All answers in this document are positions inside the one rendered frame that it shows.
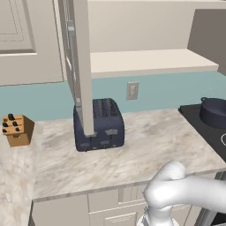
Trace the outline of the beige open cabinet door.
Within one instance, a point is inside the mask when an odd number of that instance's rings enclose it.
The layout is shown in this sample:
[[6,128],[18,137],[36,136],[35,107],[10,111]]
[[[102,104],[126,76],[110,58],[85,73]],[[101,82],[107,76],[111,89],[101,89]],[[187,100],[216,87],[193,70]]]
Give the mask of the beige open cabinet door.
[[66,77],[72,98],[72,65],[67,34],[67,21],[72,20],[75,27],[73,54],[76,75],[76,95],[80,98],[81,107],[78,111],[83,131],[87,137],[94,135],[93,98],[91,59],[88,26],[87,0],[55,0],[56,21],[64,76]]

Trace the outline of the dark blue pot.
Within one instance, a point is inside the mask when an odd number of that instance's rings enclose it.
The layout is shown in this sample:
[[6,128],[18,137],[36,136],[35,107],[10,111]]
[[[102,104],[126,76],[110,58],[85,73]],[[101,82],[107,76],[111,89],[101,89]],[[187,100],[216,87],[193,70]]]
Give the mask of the dark blue pot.
[[226,100],[202,97],[200,119],[203,123],[218,129],[226,129]]

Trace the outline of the beige closed cabinet door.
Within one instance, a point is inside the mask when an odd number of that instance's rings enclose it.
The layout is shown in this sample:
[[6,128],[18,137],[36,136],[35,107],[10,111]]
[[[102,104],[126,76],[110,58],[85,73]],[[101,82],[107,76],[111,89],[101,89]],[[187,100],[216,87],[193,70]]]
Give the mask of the beige closed cabinet door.
[[57,0],[0,0],[0,86],[64,80]]

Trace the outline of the beige base cabinet door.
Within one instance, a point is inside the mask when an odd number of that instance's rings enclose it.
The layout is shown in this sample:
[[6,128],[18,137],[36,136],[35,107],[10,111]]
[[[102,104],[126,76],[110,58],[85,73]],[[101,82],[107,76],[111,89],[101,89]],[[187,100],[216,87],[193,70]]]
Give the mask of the beige base cabinet door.
[[89,226],[87,196],[35,202],[35,226]]

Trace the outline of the dark blue toaster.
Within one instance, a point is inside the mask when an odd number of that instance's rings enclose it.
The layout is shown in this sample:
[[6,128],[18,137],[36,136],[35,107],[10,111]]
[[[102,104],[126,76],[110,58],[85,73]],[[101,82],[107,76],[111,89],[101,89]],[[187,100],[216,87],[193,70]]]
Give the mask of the dark blue toaster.
[[93,99],[94,132],[87,137],[79,120],[77,110],[73,110],[75,146],[79,152],[96,149],[121,147],[124,144],[124,120],[117,103],[111,98]]

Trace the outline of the beige drawer front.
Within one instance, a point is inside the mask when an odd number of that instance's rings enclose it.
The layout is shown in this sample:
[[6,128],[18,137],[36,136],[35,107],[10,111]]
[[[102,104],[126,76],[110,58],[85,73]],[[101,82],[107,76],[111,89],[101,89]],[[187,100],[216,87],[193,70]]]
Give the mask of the beige drawer front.
[[143,192],[147,185],[128,185],[113,190],[89,193],[90,212],[145,203]]

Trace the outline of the black hob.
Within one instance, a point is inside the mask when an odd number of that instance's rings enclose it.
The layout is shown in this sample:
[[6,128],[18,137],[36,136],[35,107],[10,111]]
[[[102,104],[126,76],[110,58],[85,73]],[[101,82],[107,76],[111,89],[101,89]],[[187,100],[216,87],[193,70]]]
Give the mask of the black hob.
[[200,105],[183,105],[178,111],[192,125],[200,136],[226,162],[226,130],[206,125],[200,119]]

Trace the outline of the wooden knife block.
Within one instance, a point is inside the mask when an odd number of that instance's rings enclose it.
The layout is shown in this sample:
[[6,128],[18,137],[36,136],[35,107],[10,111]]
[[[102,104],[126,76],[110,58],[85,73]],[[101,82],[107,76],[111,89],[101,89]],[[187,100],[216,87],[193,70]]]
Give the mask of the wooden knife block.
[[34,131],[34,121],[24,115],[2,117],[2,131],[11,147],[28,146]]

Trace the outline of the beige wall outlet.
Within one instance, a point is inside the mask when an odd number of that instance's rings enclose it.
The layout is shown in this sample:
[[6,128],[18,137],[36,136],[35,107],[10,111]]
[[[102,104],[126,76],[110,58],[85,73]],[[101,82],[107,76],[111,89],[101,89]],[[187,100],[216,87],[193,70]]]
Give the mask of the beige wall outlet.
[[139,82],[128,82],[126,89],[126,99],[127,100],[137,100],[139,92]]

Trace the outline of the beige wall cabinet with shelf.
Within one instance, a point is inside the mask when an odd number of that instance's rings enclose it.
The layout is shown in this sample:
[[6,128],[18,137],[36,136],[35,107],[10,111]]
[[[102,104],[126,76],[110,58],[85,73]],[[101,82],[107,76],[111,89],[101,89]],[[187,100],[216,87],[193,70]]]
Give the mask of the beige wall cabinet with shelf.
[[221,71],[226,0],[88,0],[92,77]]

